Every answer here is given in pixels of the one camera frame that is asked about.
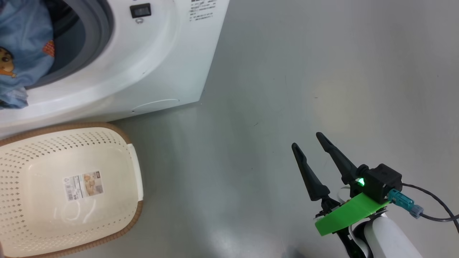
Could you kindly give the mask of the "blue cartoon print garment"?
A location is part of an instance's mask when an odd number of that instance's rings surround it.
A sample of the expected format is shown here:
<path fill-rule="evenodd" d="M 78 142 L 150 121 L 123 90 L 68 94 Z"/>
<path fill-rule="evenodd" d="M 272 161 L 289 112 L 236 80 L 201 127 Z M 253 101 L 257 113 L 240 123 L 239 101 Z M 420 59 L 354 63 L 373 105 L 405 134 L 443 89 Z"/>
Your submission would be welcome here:
<path fill-rule="evenodd" d="M 27 88 L 53 63 L 53 26 L 43 0 L 0 0 L 0 110 L 27 107 Z"/>

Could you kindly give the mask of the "cream perforated laundry basket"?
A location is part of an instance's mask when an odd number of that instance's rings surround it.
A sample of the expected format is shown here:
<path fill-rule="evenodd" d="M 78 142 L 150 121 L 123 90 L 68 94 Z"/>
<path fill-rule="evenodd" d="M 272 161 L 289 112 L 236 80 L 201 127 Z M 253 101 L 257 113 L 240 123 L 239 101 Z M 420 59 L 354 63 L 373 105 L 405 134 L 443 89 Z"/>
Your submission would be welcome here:
<path fill-rule="evenodd" d="M 104 193 L 67 201 L 65 177 L 99 171 Z M 0 245 L 6 258 L 59 258 L 120 238 L 144 190 L 131 140 L 108 123 L 65 124 L 0 140 Z"/>

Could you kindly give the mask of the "product label sticker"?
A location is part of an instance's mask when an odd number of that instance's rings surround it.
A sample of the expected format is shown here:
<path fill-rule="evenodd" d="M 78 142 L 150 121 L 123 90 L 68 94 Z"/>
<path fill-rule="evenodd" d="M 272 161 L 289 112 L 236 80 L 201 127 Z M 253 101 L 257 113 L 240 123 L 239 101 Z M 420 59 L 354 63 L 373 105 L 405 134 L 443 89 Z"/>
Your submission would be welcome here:
<path fill-rule="evenodd" d="M 104 193 L 99 171 L 65 177 L 63 184 L 67 201 L 80 200 Z"/>

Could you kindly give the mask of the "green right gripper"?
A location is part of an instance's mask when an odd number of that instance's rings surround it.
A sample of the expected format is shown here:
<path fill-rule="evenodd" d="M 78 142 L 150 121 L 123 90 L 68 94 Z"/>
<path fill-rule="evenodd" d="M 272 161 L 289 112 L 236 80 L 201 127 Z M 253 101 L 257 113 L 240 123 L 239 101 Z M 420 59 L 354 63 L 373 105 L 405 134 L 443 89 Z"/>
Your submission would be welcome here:
<path fill-rule="evenodd" d="M 315 135 L 323 150 L 330 155 L 335 163 L 341 174 L 341 181 L 347 185 L 356 180 L 358 178 L 357 167 L 322 132 L 317 132 Z M 328 208 L 328 212 L 323 209 L 315 222 L 318 233 L 321 236 L 337 235 L 349 258 L 373 258 L 369 245 L 356 237 L 352 226 L 380 210 L 384 210 L 388 202 L 379 204 L 364 193 L 358 194 L 343 204 L 329 198 L 330 190 L 317 178 L 297 143 L 292 143 L 292 152 L 310 200 L 318 201 L 326 198 L 322 203 Z"/>

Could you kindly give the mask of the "printed text label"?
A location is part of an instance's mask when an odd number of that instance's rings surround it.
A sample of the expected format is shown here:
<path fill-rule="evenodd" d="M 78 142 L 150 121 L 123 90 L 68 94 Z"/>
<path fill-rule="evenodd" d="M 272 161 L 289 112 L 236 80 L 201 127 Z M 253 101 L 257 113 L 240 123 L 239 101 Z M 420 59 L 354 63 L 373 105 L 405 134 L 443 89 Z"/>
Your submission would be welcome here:
<path fill-rule="evenodd" d="M 191 0 L 189 21 L 210 19 L 214 16 L 218 0 Z"/>

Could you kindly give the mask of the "round filter cover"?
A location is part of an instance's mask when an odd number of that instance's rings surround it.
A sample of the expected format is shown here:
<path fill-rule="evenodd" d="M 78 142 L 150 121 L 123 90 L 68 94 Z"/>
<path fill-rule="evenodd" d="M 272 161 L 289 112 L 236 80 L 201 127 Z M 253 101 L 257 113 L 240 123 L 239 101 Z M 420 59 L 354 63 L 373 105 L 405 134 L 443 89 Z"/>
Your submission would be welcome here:
<path fill-rule="evenodd" d="M 172 108 L 179 105 L 178 99 L 165 99 L 160 101 L 153 101 L 146 104 L 139 105 L 131 110 L 133 114 L 150 113 L 159 110 Z"/>

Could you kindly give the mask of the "white front-load washing machine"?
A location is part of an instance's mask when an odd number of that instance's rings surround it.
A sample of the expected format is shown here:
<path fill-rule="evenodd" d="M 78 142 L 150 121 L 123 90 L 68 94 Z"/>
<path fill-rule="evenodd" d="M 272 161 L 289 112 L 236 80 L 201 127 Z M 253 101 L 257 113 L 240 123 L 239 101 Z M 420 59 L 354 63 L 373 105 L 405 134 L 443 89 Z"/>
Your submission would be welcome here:
<path fill-rule="evenodd" d="M 70 121 L 124 119 L 153 101 L 200 99 L 230 0 L 218 0 L 212 18 L 192 22 L 191 0 L 108 3 L 114 25 L 102 53 L 62 80 L 27 89 L 27 107 L 0 110 L 0 139 Z M 144 3 L 152 15 L 133 19 L 129 7 Z"/>

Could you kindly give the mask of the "black door latch socket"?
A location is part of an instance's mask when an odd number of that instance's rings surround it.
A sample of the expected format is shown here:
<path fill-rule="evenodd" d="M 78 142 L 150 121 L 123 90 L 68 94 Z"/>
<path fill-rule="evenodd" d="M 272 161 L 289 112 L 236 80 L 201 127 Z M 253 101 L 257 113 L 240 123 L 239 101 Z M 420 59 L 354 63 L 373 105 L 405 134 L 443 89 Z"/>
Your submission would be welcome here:
<path fill-rule="evenodd" d="M 129 9 L 133 19 L 143 18 L 152 15 L 150 3 L 131 5 Z"/>

